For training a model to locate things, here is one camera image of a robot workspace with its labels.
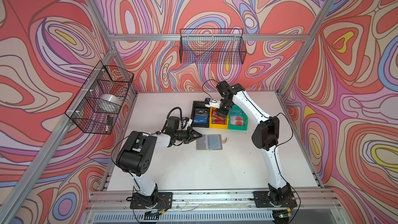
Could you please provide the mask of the red VIP card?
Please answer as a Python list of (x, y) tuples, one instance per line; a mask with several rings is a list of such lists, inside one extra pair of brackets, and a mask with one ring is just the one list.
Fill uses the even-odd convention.
[(215, 125), (225, 125), (227, 121), (224, 117), (218, 116), (217, 112), (212, 112), (211, 123)]

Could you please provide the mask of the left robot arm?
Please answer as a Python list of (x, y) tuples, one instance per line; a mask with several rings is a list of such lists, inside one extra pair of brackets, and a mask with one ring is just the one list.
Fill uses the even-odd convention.
[(179, 144), (189, 144), (203, 135), (191, 127), (186, 130), (156, 132), (153, 134), (133, 131), (126, 138), (113, 163), (123, 172), (133, 176), (138, 187), (136, 192), (142, 197), (155, 201), (158, 198), (157, 184), (145, 173), (148, 171), (154, 150), (169, 148)]

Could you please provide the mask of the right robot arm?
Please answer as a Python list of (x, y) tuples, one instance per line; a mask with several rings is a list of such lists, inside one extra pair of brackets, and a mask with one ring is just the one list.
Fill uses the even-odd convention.
[(240, 84), (229, 85), (226, 81), (216, 86), (221, 100), (217, 113), (227, 116), (229, 110), (238, 106), (255, 125), (251, 136), (254, 146), (262, 151), (268, 172), (269, 199), (274, 206), (281, 206), (285, 200), (293, 199), (292, 188), (285, 179), (278, 152), (280, 120), (263, 111)]

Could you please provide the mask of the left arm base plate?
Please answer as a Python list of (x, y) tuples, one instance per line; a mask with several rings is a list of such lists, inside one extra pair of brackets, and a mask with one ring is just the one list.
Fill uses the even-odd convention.
[(172, 192), (155, 192), (152, 196), (133, 193), (130, 201), (130, 209), (169, 209), (172, 207), (172, 200)]

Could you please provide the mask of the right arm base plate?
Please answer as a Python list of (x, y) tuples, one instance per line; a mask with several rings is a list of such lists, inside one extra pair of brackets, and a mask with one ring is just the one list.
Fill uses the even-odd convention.
[(252, 201), (255, 202), (257, 208), (295, 208), (297, 201), (294, 194), (289, 191), (282, 196), (277, 196), (272, 191), (254, 191)]

